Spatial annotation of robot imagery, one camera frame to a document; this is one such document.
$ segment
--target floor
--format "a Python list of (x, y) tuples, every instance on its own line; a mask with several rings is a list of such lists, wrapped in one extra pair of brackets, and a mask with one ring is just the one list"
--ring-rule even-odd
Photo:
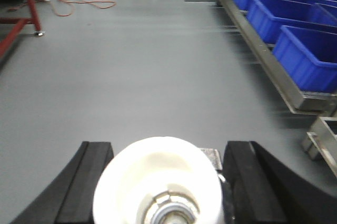
[[(0, 223), (52, 181), (82, 141), (110, 141), (117, 154), (152, 136), (221, 153), (227, 141), (253, 140), (337, 196), (329, 168), (300, 147), (315, 118), (288, 111), (222, 8), (114, 1), (110, 9), (76, 5), (70, 17), (39, 3), (45, 36), (26, 27), (8, 52), (0, 69)], [(2, 16), (26, 11), (1, 7)], [(3, 37), (9, 27), (0, 28)]]

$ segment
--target red metal frame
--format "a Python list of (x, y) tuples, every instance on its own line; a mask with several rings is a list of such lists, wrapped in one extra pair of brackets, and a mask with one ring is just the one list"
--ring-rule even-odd
[(41, 31), (41, 25), (37, 16), (36, 8), (35, 8), (35, 2), (34, 0), (27, 0), (27, 4), (29, 7), (29, 11), (31, 13), (30, 18), (4, 18), (0, 17), (0, 24), (15, 24), (15, 26), (12, 28), (11, 32), (5, 37), (4, 40), (0, 42), (0, 59), (5, 54), (5, 52), (8, 50), (14, 39), (17, 37), (17, 35), (21, 32), (23, 27), (26, 24), (33, 24), (35, 26), (35, 30), (37, 32)]

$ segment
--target metal bracket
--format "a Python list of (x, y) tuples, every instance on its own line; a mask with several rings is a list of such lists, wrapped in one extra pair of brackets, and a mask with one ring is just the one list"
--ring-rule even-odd
[(208, 157), (216, 171), (222, 170), (220, 153), (217, 149), (200, 148), (200, 150)]
[(318, 117), (302, 142), (302, 148), (313, 160), (324, 158), (337, 177), (337, 118)]

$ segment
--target metal shelf rack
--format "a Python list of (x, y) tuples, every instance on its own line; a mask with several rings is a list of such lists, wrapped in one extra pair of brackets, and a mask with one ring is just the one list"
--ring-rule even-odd
[(318, 117), (302, 148), (312, 160), (323, 158), (337, 177), (337, 118)]
[(41, 31), (41, 24), (39, 22), (35, 2), (34, 0), (27, 0), (27, 4), (29, 7), (29, 11), (31, 17), (19, 17), (19, 18), (5, 18), (0, 17), (0, 24), (15, 24), (10, 33), (0, 41), (0, 59), (2, 59), (5, 52), (9, 49), (17, 35), (21, 32), (21, 30), (27, 24), (33, 24), (35, 26), (35, 36), (40, 37), (43, 36), (43, 32)]
[(234, 2), (232, 0), (218, 0), (218, 2), (238, 27), (247, 45), (260, 61), (266, 74), (292, 113), (322, 116), (333, 114), (337, 108), (337, 93), (301, 91)]

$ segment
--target orange extension cord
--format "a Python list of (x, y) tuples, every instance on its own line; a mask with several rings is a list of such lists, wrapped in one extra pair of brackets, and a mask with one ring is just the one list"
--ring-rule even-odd
[[(108, 9), (108, 8), (114, 7), (116, 5), (115, 1), (85, 1), (85, 0), (76, 0), (76, 1), (58, 0), (58, 1), (69, 5), (70, 8), (71, 8), (70, 13), (68, 13), (68, 14), (59, 14), (57, 12), (54, 4), (51, 1), (46, 1), (46, 2), (48, 2), (51, 5), (53, 13), (56, 16), (59, 16), (59, 17), (68, 17), (68, 16), (72, 15), (74, 13), (74, 11), (75, 11), (75, 6), (73, 4), (91, 4), (91, 5), (93, 5), (94, 7), (98, 8), (98, 9)], [(99, 6), (97, 3), (99, 3), (99, 4), (110, 4), (110, 5)], [(17, 7), (9, 8), (8, 11), (17, 11), (18, 9), (24, 7), (25, 5), (27, 5), (27, 3), (21, 4), (21, 5), (17, 6)]]

